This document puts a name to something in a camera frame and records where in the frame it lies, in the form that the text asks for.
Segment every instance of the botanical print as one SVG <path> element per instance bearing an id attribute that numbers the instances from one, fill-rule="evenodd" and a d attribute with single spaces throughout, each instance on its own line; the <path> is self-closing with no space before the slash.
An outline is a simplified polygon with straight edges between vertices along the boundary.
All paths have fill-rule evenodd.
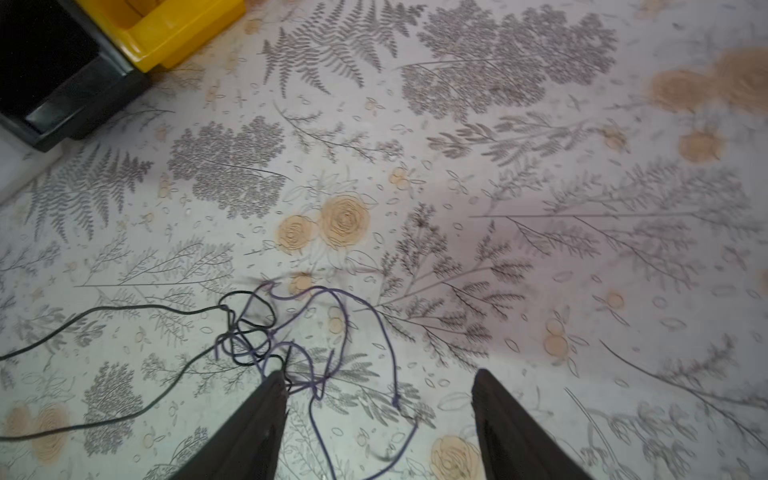
<path id="1" fill-rule="evenodd" d="M 479 368 L 595 480 L 766 476 L 765 7 L 246 6 L 0 205 L 0 356 L 273 280 L 278 480 L 482 480 Z M 0 432 L 141 410 L 227 322 L 90 313 L 0 362 Z M 0 480 L 169 478 L 262 378 L 218 349 Z"/>
<path id="2" fill-rule="evenodd" d="M 405 6 L 384 0 L 381 9 L 375 2 L 365 5 L 357 0 L 347 11 L 344 0 L 333 10 L 319 2 L 300 27 L 280 35 L 274 43 L 264 41 L 266 55 L 266 84 L 275 70 L 280 72 L 280 92 L 286 98 L 288 80 L 300 74 L 303 82 L 330 94 L 321 80 L 320 72 L 327 69 L 334 74 L 353 80 L 358 87 L 365 84 L 359 61 L 382 71 L 377 47 L 397 57 L 396 34 L 409 36 L 409 26 L 417 25 L 424 5 Z"/>
<path id="3" fill-rule="evenodd" d="M 402 95 L 413 113 L 466 121 L 491 105 L 527 107 L 545 96 L 546 80 L 589 85 L 608 73 L 616 35 L 595 14 L 569 25 L 550 5 L 497 22 L 475 0 L 437 8 L 416 36 L 435 61 L 401 67 Z"/>

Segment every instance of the yellow container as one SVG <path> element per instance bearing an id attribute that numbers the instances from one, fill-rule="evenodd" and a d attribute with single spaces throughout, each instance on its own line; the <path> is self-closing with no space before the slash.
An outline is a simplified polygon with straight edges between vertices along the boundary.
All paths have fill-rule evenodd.
<path id="1" fill-rule="evenodd" d="M 243 0 L 77 0 L 141 71 L 171 68 L 245 13 Z"/>

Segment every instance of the floral tablecloth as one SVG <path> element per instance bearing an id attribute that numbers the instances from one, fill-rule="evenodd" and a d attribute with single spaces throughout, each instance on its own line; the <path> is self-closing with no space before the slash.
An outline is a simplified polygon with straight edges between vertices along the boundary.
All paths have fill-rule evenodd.
<path id="1" fill-rule="evenodd" d="M 420 419 L 383 478 L 483 478 L 480 367 L 595 478 L 768 478 L 767 25 L 760 0 L 249 4 L 2 206 L 0 351 L 98 305 L 335 286 Z M 346 306 L 316 417 L 360 480 L 411 424 Z M 2 431 L 133 412 L 225 329 L 89 316 L 0 364 Z M 322 365 L 343 330 L 321 298 L 286 335 Z M 206 357 L 134 421 L 0 445 L 0 478 L 166 478 L 259 381 Z M 304 393 L 280 480 L 331 478 Z"/>

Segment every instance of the table surface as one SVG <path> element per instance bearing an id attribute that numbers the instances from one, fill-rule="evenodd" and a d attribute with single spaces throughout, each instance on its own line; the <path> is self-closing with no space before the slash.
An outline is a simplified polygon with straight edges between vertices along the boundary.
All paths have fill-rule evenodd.
<path id="1" fill-rule="evenodd" d="M 757 0 L 249 5 L 0 209 L 0 351 L 93 306 L 334 286 L 392 343 L 342 300 L 336 478 L 385 468 L 403 414 L 380 478 L 483 478 L 481 367 L 595 478 L 768 478 L 765 25 Z M 0 364 L 2 431 L 133 412 L 225 330 L 95 313 Z M 277 337 L 324 368 L 344 332 L 324 294 Z M 0 445 L 0 478 L 166 478 L 259 381 L 205 357 L 134 421 Z M 281 480 L 332 478 L 309 399 Z"/>

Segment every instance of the black cord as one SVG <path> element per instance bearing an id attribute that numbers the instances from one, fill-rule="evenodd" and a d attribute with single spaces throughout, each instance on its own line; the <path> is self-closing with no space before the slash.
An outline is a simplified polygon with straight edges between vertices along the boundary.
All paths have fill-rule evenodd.
<path id="1" fill-rule="evenodd" d="M 245 310 L 246 309 L 243 309 L 243 313 L 240 315 L 240 318 L 235 319 L 235 317 L 237 316 L 235 311 L 232 310 L 227 304 L 222 303 L 229 296 L 236 295 L 236 294 L 244 294 L 244 293 L 248 294 L 248 295 L 251 295 L 251 298 L 258 299 L 261 303 L 266 305 L 267 308 L 269 308 L 270 313 L 272 315 L 272 320 L 271 320 L 271 323 L 269 325 L 258 325 L 258 324 L 252 323 L 252 322 L 250 322 L 248 320 L 245 320 L 243 318 L 243 315 L 245 314 Z M 172 308 L 170 306 L 159 305 L 159 304 L 126 305 L 126 306 L 95 306 L 94 308 L 86 310 L 83 313 L 75 316 L 74 318 L 70 319 L 69 321 L 64 322 L 64 324 L 62 324 L 57 329 L 55 329 L 54 331 L 52 331 L 51 333 L 49 333 L 47 336 L 43 337 L 42 339 L 38 340 L 37 342 L 32 343 L 31 345 L 27 345 L 26 347 L 24 347 L 22 349 L 14 350 L 13 352 L 10 352 L 10 353 L 7 353 L 7 354 L 5 354 L 3 356 L 0 356 L 0 362 L 2 362 L 4 360 L 12 359 L 15 356 L 21 355 L 22 353 L 26 353 L 26 352 L 28 352 L 28 351 L 30 351 L 32 349 L 35 349 L 35 348 L 39 347 L 40 345 L 42 345 L 42 344 L 46 343 L 47 341 L 49 341 L 50 339 L 52 339 L 53 337 L 57 336 L 59 333 L 61 333 L 64 330 L 66 330 L 72 324 L 74 324 L 77 321 L 79 321 L 80 319 L 83 319 L 84 317 L 90 315 L 91 313 L 101 312 L 101 311 L 113 311 L 114 312 L 114 311 L 119 311 L 119 310 L 148 310 L 148 309 L 166 310 L 168 312 L 178 313 L 180 315 L 197 315 L 197 314 L 204 313 L 204 312 L 210 312 L 211 310 L 223 310 L 223 311 L 227 312 L 227 332 L 219 335 L 217 337 L 217 340 L 216 340 L 216 342 L 214 343 L 213 346 L 210 346 L 210 347 L 206 348 L 202 352 L 198 353 L 189 362 L 184 364 L 184 367 L 181 368 L 181 371 L 176 375 L 176 378 L 174 378 L 173 382 L 171 382 L 170 385 L 159 396 L 157 396 L 156 399 L 154 399 L 151 402 L 149 402 L 149 404 L 147 406 L 145 406 L 144 408 L 142 408 L 141 410 L 138 410 L 136 412 L 130 413 L 128 415 L 124 415 L 122 417 L 117 417 L 117 418 L 109 419 L 109 420 L 101 420 L 100 422 L 81 423 L 81 424 L 78 424 L 78 425 L 70 425 L 70 426 L 66 426 L 66 427 L 61 427 L 59 429 L 45 430 L 43 432 L 37 432 L 37 433 L 29 434 L 29 435 L 21 435 L 21 436 L 15 436 L 15 437 L 0 436 L 0 442 L 24 442 L 26 440 L 39 439 L 41 437 L 45 437 L 45 436 L 48 436 L 48 435 L 55 435 L 57 433 L 73 432 L 73 431 L 76 431 L 76 430 L 85 430 L 85 429 L 95 429 L 95 428 L 102 427 L 102 426 L 105 426 L 105 425 L 111 425 L 113 423 L 125 422 L 126 420 L 135 419 L 136 417 L 138 417 L 140 415 L 143 415 L 146 412 L 149 412 L 155 405 L 157 405 L 163 398 L 165 398 L 165 396 L 168 395 L 168 393 L 170 393 L 170 391 L 172 389 L 174 389 L 176 384 L 178 384 L 179 381 L 181 381 L 181 377 L 192 366 L 192 364 L 194 364 L 197 360 L 203 358 L 208 353 L 210 353 L 211 351 L 216 349 L 220 344 L 223 347 L 223 342 L 224 341 L 229 339 L 229 341 L 230 341 L 230 348 L 232 349 L 232 351 L 234 351 L 234 342 L 233 342 L 233 336 L 234 335 L 237 334 L 238 336 L 240 336 L 242 333 L 251 333 L 251 332 L 256 332 L 256 331 L 266 332 L 268 329 L 270 329 L 273 326 L 275 326 L 275 324 L 277 322 L 277 315 L 275 314 L 275 310 L 272 308 L 272 305 L 270 305 L 269 302 L 267 302 L 266 300 L 264 300 L 260 296 L 256 295 L 254 292 L 250 292 L 248 290 L 236 290 L 236 291 L 233 291 L 233 292 L 229 292 L 229 293 L 223 295 L 219 299 L 217 305 L 215 305 L 215 306 L 208 306 L 206 308 L 202 308 L 202 309 L 199 309 L 199 310 L 193 310 L 193 311 L 190 311 L 190 312 L 185 312 L 183 310 L 178 310 L 178 309 Z M 240 322 L 245 322 L 249 326 L 252 326 L 253 328 L 250 329 L 250 330 L 246 330 L 246 331 L 240 330 L 240 327 L 239 327 Z M 268 336 L 267 336 L 267 340 L 269 341 L 269 348 L 267 350 L 265 350 L 265 354 L 266 354 L 266 352 L 269 352 L 272 349 L 272 342 L 271 342 L 271 340 L 269 339 Z M 257 354 L 257 358 L 259 360 L 263 359 L 264 356 L 265 356 L 264 354 L 263 355 L 258 355 Z M 280 359 L 280 361 L 281 361 L 280 368 L 282 370 L 285 370 L 285 368 L 287 367 L 289 357 L 290 357 L 290 350 L 289 350 L 288 354 L 286 355 L 286 358 L 283 358 L 283 357 L 278 356 L 276 354 L 270 355 L 270 358 Z M 237 361 L 237 359 L 235 359 L 235 362 L 238 365 L 240 365 L 240 366 L 252 366 L 253 365 L 253 362 L 241 363 L 241 362 Z"/>

